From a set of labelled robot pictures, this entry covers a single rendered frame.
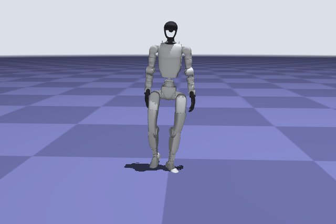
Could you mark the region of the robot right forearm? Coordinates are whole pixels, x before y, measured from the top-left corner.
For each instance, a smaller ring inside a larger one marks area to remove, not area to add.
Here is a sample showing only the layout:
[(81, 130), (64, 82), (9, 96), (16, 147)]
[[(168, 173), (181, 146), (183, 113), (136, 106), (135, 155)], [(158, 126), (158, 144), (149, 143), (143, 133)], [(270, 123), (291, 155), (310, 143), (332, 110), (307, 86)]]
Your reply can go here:
[(151, 87), (152, 87), (152, 79), (153, 79), (153, 75), (152, 74), (148, 74), (146, 73), (146, 81), (145, 81), (145, 93), (147, 89), (150, 89), (151, 92)]

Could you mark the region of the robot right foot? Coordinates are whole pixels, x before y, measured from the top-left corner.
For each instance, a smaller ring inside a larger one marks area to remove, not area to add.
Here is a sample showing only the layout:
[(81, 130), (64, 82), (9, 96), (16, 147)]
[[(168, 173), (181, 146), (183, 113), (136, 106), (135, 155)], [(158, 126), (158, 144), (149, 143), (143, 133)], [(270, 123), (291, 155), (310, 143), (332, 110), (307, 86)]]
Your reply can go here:
[(156, 158), (156, 155), (154, 157), (152, 157), (152, 161), (150, 163), (150, 168), (156, 168), (159, 164), (159, 160), (160, 160), (161, 156), (158, 153), (158, 157)]

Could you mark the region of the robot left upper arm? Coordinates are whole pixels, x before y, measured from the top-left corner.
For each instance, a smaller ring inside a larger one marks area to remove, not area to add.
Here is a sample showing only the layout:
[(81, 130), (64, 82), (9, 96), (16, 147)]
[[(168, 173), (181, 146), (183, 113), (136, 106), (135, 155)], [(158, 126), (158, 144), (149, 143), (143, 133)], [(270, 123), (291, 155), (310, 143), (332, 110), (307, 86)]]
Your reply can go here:
[(192, 68), (192, 51), (189, 46), (181, 46), (182, 47), (182, 53), (185, 54), (184, 61), (186, 69), (184, 70), (184, 73), (186, 76), (192, 76), (193, 75), (193, 68)]

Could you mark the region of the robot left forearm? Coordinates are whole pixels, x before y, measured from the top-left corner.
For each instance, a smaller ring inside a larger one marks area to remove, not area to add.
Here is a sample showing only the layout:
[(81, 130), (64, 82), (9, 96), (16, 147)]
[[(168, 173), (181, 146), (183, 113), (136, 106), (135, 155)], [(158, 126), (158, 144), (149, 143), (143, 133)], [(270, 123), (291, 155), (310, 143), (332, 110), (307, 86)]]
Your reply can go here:
[(192, 76), (188, 76), (187, 78), (187, 86), (188, 86), (188, 90), (189, 90), (189, 94), (191, 91), (194, 92), (195, 95), (195, 84), (194, 84), (194, 70), (193, 70), (193, 75)]

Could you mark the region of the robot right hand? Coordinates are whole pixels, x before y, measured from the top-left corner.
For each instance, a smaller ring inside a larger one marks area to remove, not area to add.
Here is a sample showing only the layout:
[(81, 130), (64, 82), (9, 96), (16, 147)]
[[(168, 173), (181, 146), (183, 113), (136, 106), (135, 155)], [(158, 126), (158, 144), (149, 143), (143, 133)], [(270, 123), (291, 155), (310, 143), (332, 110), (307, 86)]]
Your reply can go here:
[(149, 105), (150, 89), (147, 89), (147, 90), (146, 90), (146, 93), (144, 93), (144, 94), (145, 94), (146, 107), (148, 108), (148, 105)]

